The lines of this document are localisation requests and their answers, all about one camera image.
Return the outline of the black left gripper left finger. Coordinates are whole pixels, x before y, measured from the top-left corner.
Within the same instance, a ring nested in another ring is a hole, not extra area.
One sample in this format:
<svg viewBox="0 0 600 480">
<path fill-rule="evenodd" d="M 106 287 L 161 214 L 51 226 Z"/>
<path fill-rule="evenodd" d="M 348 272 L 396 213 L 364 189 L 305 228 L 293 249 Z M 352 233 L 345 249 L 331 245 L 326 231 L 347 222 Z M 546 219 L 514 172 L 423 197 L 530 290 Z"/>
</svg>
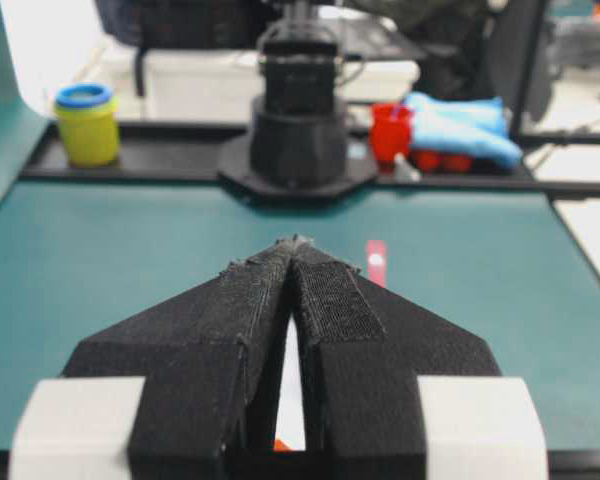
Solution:
<svg viewBox="0 0 600 480">
<path fill-rule="evenodd" d="M 81 340 L 67 378 L 145 380 L 128 457 L 136 479 L 220 479 L 231 454 L 273 448 L 293 245 Z"/>
</svg>

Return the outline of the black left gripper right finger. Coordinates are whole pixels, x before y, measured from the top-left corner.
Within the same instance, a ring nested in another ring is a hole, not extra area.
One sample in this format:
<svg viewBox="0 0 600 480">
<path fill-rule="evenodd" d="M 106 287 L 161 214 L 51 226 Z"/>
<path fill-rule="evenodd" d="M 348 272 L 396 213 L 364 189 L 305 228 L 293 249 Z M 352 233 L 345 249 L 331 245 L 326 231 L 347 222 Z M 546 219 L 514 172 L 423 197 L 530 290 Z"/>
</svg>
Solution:
<svg viewBox="0 0 600 480">
<path fill-rule="evenodd" d="M 420 375 L 498 376 L 473 333 L 299 245 L 289 267 L 306 447 L 332 479 L 423 479 Z"/>
</svg>

